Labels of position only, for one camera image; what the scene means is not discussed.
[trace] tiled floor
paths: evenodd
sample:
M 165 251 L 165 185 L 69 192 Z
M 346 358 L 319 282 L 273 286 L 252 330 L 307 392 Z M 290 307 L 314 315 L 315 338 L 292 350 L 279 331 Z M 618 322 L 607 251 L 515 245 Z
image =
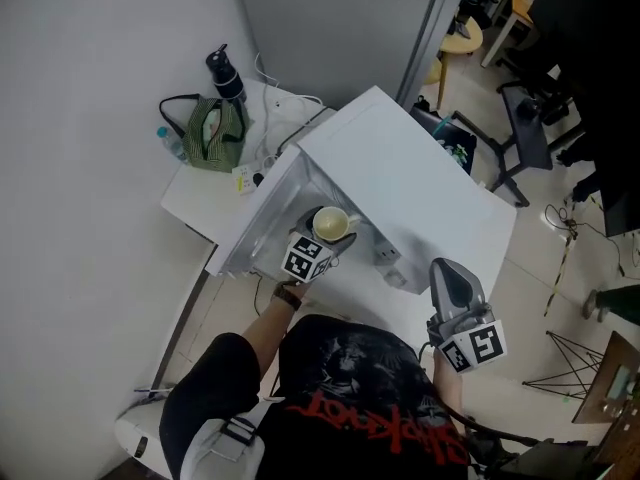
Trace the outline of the tiled floor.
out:
M 485 47 L 491 44 L 493 35 L 495 31 L 486 34 Z M 459 110 L 488 135 L 503 142 L 510 128 L 502 98 L 495 88 L 512 77 L 504 68 L 482 68 L 480 60 L 484 52 L 482 48 L 471 56 L 452 59 L 440 113 L 446 115 Z M 423 88 L 423 94 L 432 106 L 437 90 L 437 84 Z M 546 130 L 548 139 L 552 140 L 572 127 L 577 119 L 575 109 L 572 109 L 571 116 Z M 515 148 L 510 154 L 516 154 Z M 611 330 L 617 330 L 633 344 L 640 346 L 640 328 L 637 326 L 613 315 L 609 315 L 603 324 L 598 324 L 595 319 L 585 321 L 580 316 L 580 304 L 592 288 L 617 287 L 633 282 L 620 279 L 616 271 L 615 247 L 585 226 L 580 228 L 578 239 L 572 246 L 549 316 L 543 316 L 565 245 L 565 233 L 546 222 L 545 208 L 548 204 L 560 207 L 573 185 L 592 169 L 593 166 L 589 164 L 570 169 L 557 166 L 550 172 L 529 169 L 516 177 L 531 206 L 518 210 L 507 257 L 490 299 L 495 313 L 503 320 L 509 355 L 474 373 L 476 377 L 484 373 L 487 379 L 503 379 L 512 383 L 507 384 L 511 386 L 507 391 L 515 393 L 512 385 L 517 386 L 520 381 L 558 373 L 563 368 L 562 358 L 545 335 L 546 330 L 555 331 L 597 350 L 604 350 Z M 479 143 L 472 177 L 489 185 L 496 175 L 495 158 L 488 148 Z M 513 201 L 510 193 L 504 189 L 500 189 L 498 195 L 509 202 Z M 593 203 L 579 208 L 575 218 L 603 230 L 602 213 Z M 630 261 L 631 240 L 630 236 L 616 239 L 627 275 L 640 277 L 640 269 L 634 269 Z M 182 334 L 165 381 L 176 382 L 182 378 L 216 335 L 226 331 L 242 332 L 251 323 L 256 317 L 253 298 L 257 283 L 256 276 L 226 279 L 224 282 L 222 279 L 209 279 Z M 270 281 L 265 279 L 261 282 L 257 295 L 259 310 L 268 303 L 272 289 Z M 309 311 L 317 311 L 317 308 L 301 309 L 297 318 Z M 263 381 L 261 394 L 268 394 L 275 374 L 274 365 Z M 542 404 L 562 403 L 560 397 L 544 396 L 546 398 L 542 399 Z M 575 408 L 568 409 L 569 412 L 575 411 Z M 578 438 L 575 432 L 571 435 Z M 584 435 L 585 428 L 582 427 L 580 432 L 583 432 L 580 435 Z

